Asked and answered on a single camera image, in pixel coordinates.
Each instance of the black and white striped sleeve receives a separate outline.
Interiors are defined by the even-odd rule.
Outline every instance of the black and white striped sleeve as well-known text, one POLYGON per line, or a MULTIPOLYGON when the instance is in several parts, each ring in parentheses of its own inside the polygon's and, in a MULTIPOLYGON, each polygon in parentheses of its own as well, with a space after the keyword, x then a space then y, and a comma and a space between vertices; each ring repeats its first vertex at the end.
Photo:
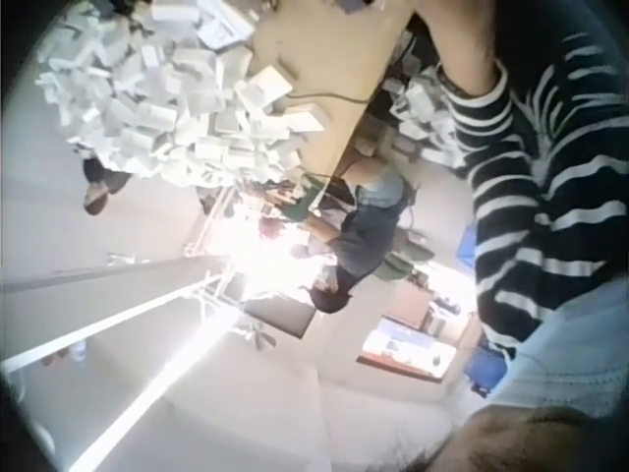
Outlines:
POLYGON ((503 347, 626 270, 629 117, 596 52, 573 44, 524 103, 502 66, 486 96, 446 91, 478 224, 479 315, 503 347), (530 122, 535 148, 516 130, 516 111, 530 122))

